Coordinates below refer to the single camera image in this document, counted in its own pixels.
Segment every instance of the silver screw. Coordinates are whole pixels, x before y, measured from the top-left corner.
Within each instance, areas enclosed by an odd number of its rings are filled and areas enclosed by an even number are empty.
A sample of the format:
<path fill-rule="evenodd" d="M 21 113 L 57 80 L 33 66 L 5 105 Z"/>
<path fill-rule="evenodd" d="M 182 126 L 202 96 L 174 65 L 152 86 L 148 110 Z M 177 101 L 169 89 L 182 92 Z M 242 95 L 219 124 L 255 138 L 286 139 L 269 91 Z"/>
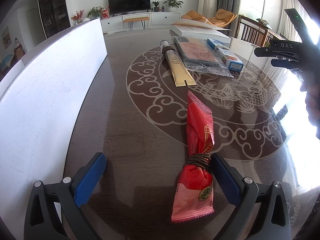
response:
<path fill-rule="evenodd" d="M 281 183 L 279 181 L 275 181 L 273 185 L 275 185 L 275 187 L 281 187 Z"/>
<path fill-rule="evenodd" d="M 253 180 L 250 177 L 245 177 L 244 182 L 247 184 L 251 184 L 253 182 Z"/>
<path fill-rule="evenodd" d="M 35 187 L 39 187 L 40 185 L 41 185 L 41 181 L 38 180 L 35 182 Z"/>
<path fill-rule="evenodd" d="M 63 179 L 63 183 L 69 183 L 71 181 L 71 178 L 70 177 L 65 177 Z"/>

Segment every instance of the dark display cabinet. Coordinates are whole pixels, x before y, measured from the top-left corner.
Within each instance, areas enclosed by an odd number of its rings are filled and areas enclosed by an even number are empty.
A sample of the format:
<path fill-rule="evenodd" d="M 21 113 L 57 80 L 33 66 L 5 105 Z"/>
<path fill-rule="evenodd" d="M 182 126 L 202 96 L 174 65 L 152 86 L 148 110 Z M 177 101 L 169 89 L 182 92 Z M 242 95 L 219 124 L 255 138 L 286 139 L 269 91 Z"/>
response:
<path fill-rule="evenodd" d="M 47 38 L 70 27 L 66 0 L 38 0 L 38 3 Z"/>

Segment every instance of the circular table pattern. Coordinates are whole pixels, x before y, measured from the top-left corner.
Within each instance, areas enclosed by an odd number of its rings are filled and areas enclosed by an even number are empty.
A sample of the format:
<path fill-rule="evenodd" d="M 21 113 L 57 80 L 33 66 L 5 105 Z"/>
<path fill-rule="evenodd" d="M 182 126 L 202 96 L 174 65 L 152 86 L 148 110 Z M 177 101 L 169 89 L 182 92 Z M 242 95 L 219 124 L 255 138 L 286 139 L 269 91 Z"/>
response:
<path fill-rule="evenodd" d="M 280 120 L 284 107 L 272 110 L 280 91 L 271 79 L 250 61 L 234 78 L 191 72 L 196 86 L 176 87 L 160 47 L 150 49 L 130 65 L 126 84 L 138 110 L 154 126 L 187 145 L 187 91 L 191 90 L 211 110 L 214 121 L 214 151 L 224 158 L 257 160 L 275 152 L 285 140 Z"/>

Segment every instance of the cabinet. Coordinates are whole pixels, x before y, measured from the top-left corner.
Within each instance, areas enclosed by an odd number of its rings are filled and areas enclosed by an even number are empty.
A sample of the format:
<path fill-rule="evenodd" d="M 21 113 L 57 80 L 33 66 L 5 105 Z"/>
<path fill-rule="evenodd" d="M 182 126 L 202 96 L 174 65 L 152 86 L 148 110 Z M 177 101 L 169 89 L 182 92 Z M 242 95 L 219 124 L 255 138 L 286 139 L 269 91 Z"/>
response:
<path fill-rule="evenodd" d="M 103 33 L 112 34 L 116 32 L 129 31 L 129 24 L 123 23 L 123 20 L 128 18 L 140 18 L 149 17 L 149 21 L 145 21 L 147 29 L 157 29 L 157 28 L 169 28 L 170 24 L 178 21 L 180 19 L 179 13 L 171 12 L 149 12 L 149 13 L 134 13 L 114 16 L 108 19 L 101 20 L 101 26 Z M 142 30 L 143 27 L 141 22 L 137 21 L 133 24 L 133 30 Z"/>
<path fill-rule="evenodd" d="M 38 0 L 38 4 L 47 38 L 70 27 L 66 0 Z"/>

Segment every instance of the pink wrapper end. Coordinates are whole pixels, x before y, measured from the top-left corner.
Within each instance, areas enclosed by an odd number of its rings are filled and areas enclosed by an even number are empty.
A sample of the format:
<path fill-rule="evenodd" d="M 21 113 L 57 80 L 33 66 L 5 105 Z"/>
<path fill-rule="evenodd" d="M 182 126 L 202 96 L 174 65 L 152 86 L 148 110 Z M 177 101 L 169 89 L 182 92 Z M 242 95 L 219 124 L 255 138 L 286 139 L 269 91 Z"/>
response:
<path fill-rule="evenodd" d="M 172 215 L 171 221 L 175 222 L 175 223 L 183 222 L 183 221 L 203 217 L 203 216 L 209 215 L 213 212 L 214 212 L 214 209 L 212 206 L 210 206 L 210 207 L 202 208 L 202 209 L 195 210 L 195 211 L 189 211 L 189 212 L 185 212 L 185 213 L 181 213 L 181 214 Z"/>

